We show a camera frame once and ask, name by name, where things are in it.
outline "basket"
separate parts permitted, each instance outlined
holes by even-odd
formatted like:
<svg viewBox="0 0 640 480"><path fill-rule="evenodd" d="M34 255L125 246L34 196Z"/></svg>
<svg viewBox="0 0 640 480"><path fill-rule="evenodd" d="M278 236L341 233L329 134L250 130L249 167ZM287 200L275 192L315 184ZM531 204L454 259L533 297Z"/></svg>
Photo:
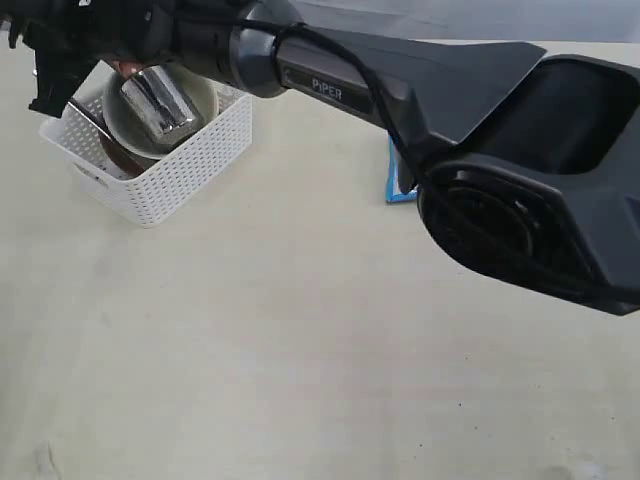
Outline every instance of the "basket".
<svg viewBox="0 0 640 480"><path fill-rule="evenodd" d="M171 216L225 170L252 142L252 98L216 84L220 115L166 158L136 178L119 169L104 152L93 126L67 108L61 119L45 122L40 135L68 153L77 184L131 222L152 228ZM82 103L102 113L102 90Z"/></svg>

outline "black cable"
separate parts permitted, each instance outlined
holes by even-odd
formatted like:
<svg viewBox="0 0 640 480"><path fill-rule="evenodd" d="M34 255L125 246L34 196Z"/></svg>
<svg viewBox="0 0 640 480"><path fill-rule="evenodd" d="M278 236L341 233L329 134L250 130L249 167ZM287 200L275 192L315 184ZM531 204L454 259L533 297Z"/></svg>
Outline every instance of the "black cable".
<svg viewBox="0 0 640 480"><path fill-rule="evenodd" d="M350 63L364 79L367 87L369 88L372 100L376 105L382 124L389 133L398 153L406 162L409 170L417 179L420 187L424 190L424 193L428 196L429 200L444 208L458 227L462 227L469 235L473 236L475 242L481 242L489 249L507 257L507 260L513 262L518 268L524 268L531 274L535 275L539 281L550 284L549 286L551 288L569 291L580 290L580 293L585 297L607 298L619 302L640 305L640 291L597 284L595 282L589 282L577 277L555 272L543 265L540 265L532 258L529 258L509 246L504 245L491 234L479 228L472 220L467 218L466 215L464 215L448 198L446 198L445 195L440 192L438 187L429 179L424 170L420 167L420 164L422 163L421 159L417 158L417 156L409 149L407 143L404 141L400 131L395 125L395 121L393 120L389 109L387 108L383 94L384 87L377 74L373 72L362 60L360 60L357 55L340 43L319 32L307 28L304 24L282 26L263 21L211 16L206 12L177 12L174 13L174 18L189 23L259 30L274 35L275 43L277 45L282 44L282 42L288 37L298 37L313 43L315 46L320 47Z"/></svg>

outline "white bowl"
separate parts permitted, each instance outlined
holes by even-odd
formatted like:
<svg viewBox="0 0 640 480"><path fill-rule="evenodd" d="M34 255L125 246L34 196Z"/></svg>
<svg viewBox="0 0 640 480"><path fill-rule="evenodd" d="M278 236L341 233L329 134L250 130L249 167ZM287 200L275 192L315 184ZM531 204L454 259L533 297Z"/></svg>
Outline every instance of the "white bowl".
<svg viewBox="0 0 640 480"><path fill-rule="evenodd" d="M193 101L204 118L205 125L215 120L220 113L215 84L178 65L169 65L168 68ZM120 93L123 83L122 76L114 73L105 87L102 96L102 112L107 127L114 138L130 152L152 160L162 160L167 153L153 144L140 125L140 120L127 105Z"/></svg>

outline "white plastic basket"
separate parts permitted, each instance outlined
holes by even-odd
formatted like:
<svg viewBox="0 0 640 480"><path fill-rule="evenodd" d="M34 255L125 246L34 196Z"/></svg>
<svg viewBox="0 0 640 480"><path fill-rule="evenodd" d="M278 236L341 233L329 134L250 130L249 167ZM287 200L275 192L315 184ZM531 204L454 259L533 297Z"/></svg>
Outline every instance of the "white plastic basket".
<svg viewBox="0 0 640 480"><path fill-rule="evenodd" d="M216 84L220 115L141 176L131 178L109 159L95 129L71 108L62 119L42 125L40 135L68 156L79 186L120 215L144 228L159 225L219 175L252 142L252 98ZM102 91L82 99L102 111Z"/></svg>

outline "metal cup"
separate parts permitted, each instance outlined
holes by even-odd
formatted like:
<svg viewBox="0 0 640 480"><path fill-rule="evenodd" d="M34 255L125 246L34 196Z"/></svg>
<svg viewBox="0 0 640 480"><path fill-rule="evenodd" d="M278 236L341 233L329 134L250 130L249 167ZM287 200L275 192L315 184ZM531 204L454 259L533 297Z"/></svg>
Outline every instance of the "metal cup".
<svg viewBox="0 0 640 480"><path fill-rule="evenodd" d="M164 66L133 74L120 92L150 139L167 152L204 127L193 101Z"/></svg>

